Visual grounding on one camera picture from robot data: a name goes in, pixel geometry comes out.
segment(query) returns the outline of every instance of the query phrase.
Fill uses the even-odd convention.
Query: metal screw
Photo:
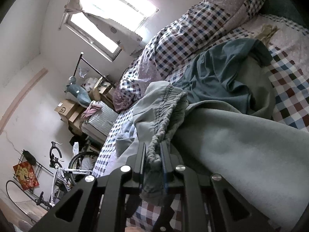
[[[128,166],[128,165],[125,165],[125,166],[120,167],[120,170],[121,170],[122,172],[126,173],[126,172],[128,172],[128,171],[131,170],[131,167]]]
[[[87,181],[87,182],[92,182],[94,180],[95,180],[95,177],[93,175],[87,175],[85,177],[85,181]]]
[[[178,165],[176,166],[177,171],[185,171],[186,167],[184,165]]]
[[[213,179],[214,181],[220,181],[220,180],[222,180],[222,176],[221,176],[220,174],[218,174],[218,173],[215,173],[215,174],[212,176],[212,179]]]

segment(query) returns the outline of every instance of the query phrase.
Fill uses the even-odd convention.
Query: red and yellow picture
[[[37,177],[34,174],[33,167],[29,162],[25,161],[15,165],[13,166],[13,169],[23,190],[28,190],[29,188],[39,185]]]

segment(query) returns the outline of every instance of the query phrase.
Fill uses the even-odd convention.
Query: triangular cutout
[[[81,200],[83,190],[77,190],[70,199],[68,199],[62,207],[55,213],[55,216],[59,219],[71,222],[74,218],[74,214]]]
[[[244,206],[227,189],[223,193],[234,221],[239,221],[250,215]]]

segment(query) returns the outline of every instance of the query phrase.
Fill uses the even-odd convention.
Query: white curtain
[[[140,46],[142,42],[141,36],[110,18],[92,14],[93,10],[88,11],[83,0],[70,0],[65,5],[65,12],[69,14],[83,13],[104,35],[129,55],[133,55],[142,49]]]

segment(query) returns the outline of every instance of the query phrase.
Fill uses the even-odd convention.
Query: checkered blanket
[[[159,31],[124,72],[113,96],[116,111],[128,109],[151,82],[165,80],[196,51],[252,18],[264,1],[202,0],[192,6]]]
[[[307,67],[309,57],[306,51],[299,51],[309,49],[309,31],[307,29],[285,18],[258,15],[209,45],[205,50],[216,44],[258,34],[263,24],[277,25],[279,28],[278,32],[270,39],[268,46],[273,61],[264,68],[276,95],[273,120],[309,132],[309,67]],[[188,60],[183,61],[166,77],[166,80],[171,83],[178,81],[188,65]],[[132,107],[123,111],[114,123],[95,164],[94,175],[96,177],[102,176],[106,166],[116,159],[114,136],[120,132],[122,123],[129,119],[132,119]],[[175,231],[181,231],[182,214],[178,195],[172,203],[172,208],[175,214],[171,220],[171,226]],[[136,213],[127,220],[127,226],[138,226],[150,231],[160,210],[160,207],[142,202]],[[277,231],[280,231],[280,227],[272,221],[269,223],[277,228]]]

